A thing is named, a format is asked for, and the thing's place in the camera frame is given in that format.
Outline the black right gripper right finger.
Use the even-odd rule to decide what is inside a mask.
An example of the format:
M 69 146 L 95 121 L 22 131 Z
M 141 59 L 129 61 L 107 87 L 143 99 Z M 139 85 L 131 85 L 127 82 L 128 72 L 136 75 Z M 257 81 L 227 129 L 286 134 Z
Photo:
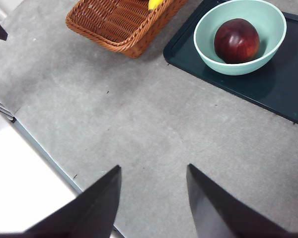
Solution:
M 298 238 L 251 209 L 193 164 L 187 166 L 189 204 L 200 238 Z

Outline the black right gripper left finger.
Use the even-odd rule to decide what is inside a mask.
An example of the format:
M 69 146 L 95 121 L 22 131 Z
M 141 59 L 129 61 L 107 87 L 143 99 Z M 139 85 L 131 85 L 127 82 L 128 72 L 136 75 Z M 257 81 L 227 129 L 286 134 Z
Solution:
M 116 165 L 74 200 L 23 232 L 0 238 L 108 238 L 120 201 L 121 167 Z

